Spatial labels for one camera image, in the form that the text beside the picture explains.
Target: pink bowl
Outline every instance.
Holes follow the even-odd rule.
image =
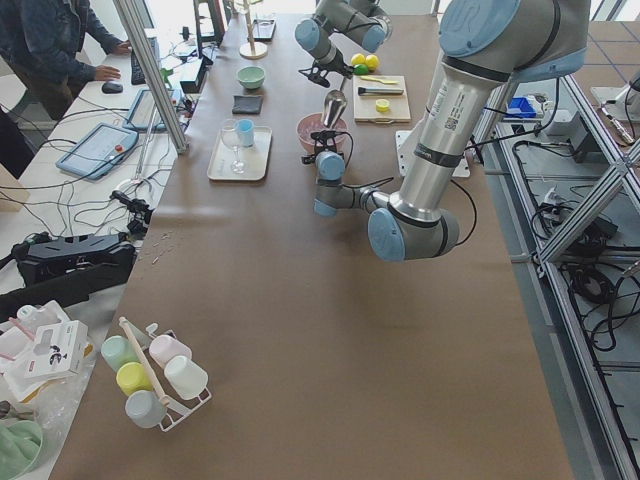
[[[313,147],[315,145],[315,140],[311,139],[311,134],[313,132],[321,132],[322,130],[327,129],[327,127],[322,124],[321,118],[321,113],[312,113],[298,122],[298,140],[300,140],[300,145],[302,145],[305,151],[309,154],[313,153]],[[338,120],[338,124],[334,127],[334,130],[346,132],[347,124],[344,120],[340,119]],[[338,148],[338,151],[346,137],[346,135],[336,137],[336,147]]]

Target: white tray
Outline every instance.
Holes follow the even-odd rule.
[[[224,146],[220,135],[211,154],[207,176],[211,180],[255,182],[262,180],[267,174],[269,162],[269,148],[271,146],[271,129],[269,127],[255,127],[254,143],[251,147],[240,148],[238,155],[246,162],[243,173],[231,171],[231,164],[235,159],[233,150]]]

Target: cutting board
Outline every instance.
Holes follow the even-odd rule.
[[[409,98],[407,97],[407,86],[402,75],[369,75],[374,78],[383,78],[385,80],[397,80],[397,84],[383,85],[380,82],[372,82],[363,80],[357,75],[353,76],[353,118],[356,122],[375,122],[375,123],[396,123],[410,122],[411,112],[409,111]],[[358,95],[359,87],[367,88],[401,88],[404,90],[402,95]],[[391,103],[391,109],[388,112],[380,113],[376,110],[376,100],[386,98]]]

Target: cup rack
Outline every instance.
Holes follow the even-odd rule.
[[[149,360],[147,359],[144,353],[144,350],[146,350],[148,346],[145,345],[144,349],[143,347],[140,346],[140,343],[138,342],[138,339],[136,338],[136,335],[133,331],[133,328],[132,328],[133,325],[131,324],[131,322],[129,322],[129,320],[127,320],[125,317],[120,317],[119,324],[122,330],[124,330],[124,333],[127,336],[127,339],[129,340],[129,343],[131,344],[133,351],[136,353],[136,356],[138,357],[138,361],[142,364],[143,368],[145,369],[145,373],[147,374],[147,376],[149,377],[149,380],[151,381],[151,385],[153,386],[153,390],[158,396],[158,400],[160,400],[160,403],[162,403],[165,407],[167,407],[167,413],[164,419],[158,424],[158,427],[160,428],[160,430],[162,430],[163,432],[168,432],[169,430],[173,429],[174,427],[182,423],[183,420],[185,420],[187,417],[192,415],[196,410],[202,407],[209,400],[211,400],[211,398],[213,397],[213,394],[211,393],[208,387],[205,387],[204,390],[200,392],[200,394],[198,394],[196,398],[191,400],[191,402],[194,403],[191,406],[187,406],[181,401],[168,395],[164,391],[164,388],[160,384],[160,381],[158,380],[158,377],[155,371],[151,367],[151,364],[149,363]],[[146,328],[147,334],[151,339],[154,339],[156,337],[156,334],[155,334],[156,329],[157,329],[157,324],[151,324]],[[173,332],[173,330],[168,330],[166,333],[175,337],[175,333]]]

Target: wooden stand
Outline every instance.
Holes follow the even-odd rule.
[[[247,22],[247,33],[249,43],[240,46],[240,55],[250,60],[257,60],[267,55],[267,46],[264,43],[256,42],[253,38],[253,27],[251,25],[251,11],[249,0],[244,0],[244,19]]]
[[[0,165],[0,212],[17,212],[28,198],[29,191]]]

